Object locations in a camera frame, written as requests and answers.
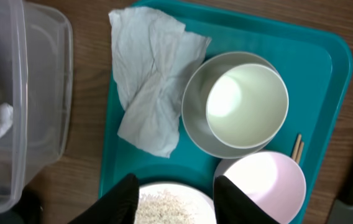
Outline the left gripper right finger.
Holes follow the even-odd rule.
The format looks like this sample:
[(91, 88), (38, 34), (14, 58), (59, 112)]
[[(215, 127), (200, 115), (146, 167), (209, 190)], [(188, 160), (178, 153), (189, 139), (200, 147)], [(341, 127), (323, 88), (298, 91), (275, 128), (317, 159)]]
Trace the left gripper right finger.
[(224, 175), (214, 180), (213, 202), (217, 224), (278, 224)]

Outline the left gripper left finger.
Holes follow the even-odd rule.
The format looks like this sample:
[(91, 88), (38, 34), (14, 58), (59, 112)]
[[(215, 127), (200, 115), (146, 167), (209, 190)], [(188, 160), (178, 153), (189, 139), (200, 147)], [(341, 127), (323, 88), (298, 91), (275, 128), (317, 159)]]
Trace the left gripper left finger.
[(139, 180), (127, 174), (69, 224), (134, 224), (138, 204)]

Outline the pink bowl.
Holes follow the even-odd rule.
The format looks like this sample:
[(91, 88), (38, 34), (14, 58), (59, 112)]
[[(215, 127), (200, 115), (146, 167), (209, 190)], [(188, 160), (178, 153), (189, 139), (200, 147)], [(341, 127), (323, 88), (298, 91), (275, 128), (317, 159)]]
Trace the pink bowl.
[(239, 159), (223, 159), (214, 172), (214, 177), (220, 175), (279, 223), (293, 221), (305, 201), (303, 171), (280, 152), (260, 151)]

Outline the white round plate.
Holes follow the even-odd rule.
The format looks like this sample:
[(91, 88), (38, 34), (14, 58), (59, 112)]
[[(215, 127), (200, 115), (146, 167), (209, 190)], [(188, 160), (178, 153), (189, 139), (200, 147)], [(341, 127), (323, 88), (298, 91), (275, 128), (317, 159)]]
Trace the white round plate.
[(135, 224), (216, 224), (213, 200), (201, 191), (173, 182), (139, 189)]

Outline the white paper cup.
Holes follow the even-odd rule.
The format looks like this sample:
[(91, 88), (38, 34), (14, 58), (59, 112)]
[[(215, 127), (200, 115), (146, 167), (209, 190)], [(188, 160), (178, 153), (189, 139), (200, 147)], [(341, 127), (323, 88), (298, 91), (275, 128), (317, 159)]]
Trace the white paper cup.
[(273, 138), (283, 126), (288, 109), (287, 86), (278, 72), (247, 63), (216, 80), (206, 101), (206, 119), (222, 143), (248, 149)]

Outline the grey small bowl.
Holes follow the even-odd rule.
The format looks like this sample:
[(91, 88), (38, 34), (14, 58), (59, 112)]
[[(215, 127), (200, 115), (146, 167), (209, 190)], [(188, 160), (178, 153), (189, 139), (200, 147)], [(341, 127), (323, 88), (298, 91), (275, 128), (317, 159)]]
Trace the grey small bowl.
[(269, 142), (238, 149), (218, 140), (210, 130), (206, 119), (206, 100), (216, 80), (226, 71), (247, 63), (264, 65), (273, 71), (276, 68), (264, 58), (249, 52), (226, 52), (205, 61), (193, 74), (185, 88), (181, 117), (190, 139), (207, 154), (221, 159), (236, 159), (263, 149)]

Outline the teal serving tray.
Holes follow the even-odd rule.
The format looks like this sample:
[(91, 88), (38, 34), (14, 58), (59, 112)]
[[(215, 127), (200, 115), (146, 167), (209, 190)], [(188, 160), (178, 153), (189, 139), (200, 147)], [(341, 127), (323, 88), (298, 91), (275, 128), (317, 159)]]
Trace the teal serving tray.
[[(184, 23), (188, 31), (210, 37), (207, 57), (238, 50), (252, 52), (280, 72), (290, 107), (283, 127), (267, 149), (290, 155), (296, 136), (302, 136), (305, 145), (300, 167), (306, 192), (311, 194), (352, 76), (348, 45), (325, 31), (182, 1), (139, 1), (137, 6), (161, 10)], [(218, 158), (196, 146), (184, 129), (168, 159), (136, 149), (117, 135), (123, 115), (116, 83), (111, 82), (100, 195), (129, 173), (142, 183), (173, 180), (212, 193)]]

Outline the clear plastic bin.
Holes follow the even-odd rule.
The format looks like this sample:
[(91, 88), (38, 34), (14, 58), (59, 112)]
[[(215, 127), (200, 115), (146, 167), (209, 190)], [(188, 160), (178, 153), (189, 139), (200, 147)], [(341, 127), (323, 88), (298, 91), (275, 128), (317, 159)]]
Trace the clear plastic bin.
[(73, 30), (55, 8), (0, 0), (0, 104), (14, 109), (0, 138), (0, 213), (10, 210), (66, 145), (73, 88)]

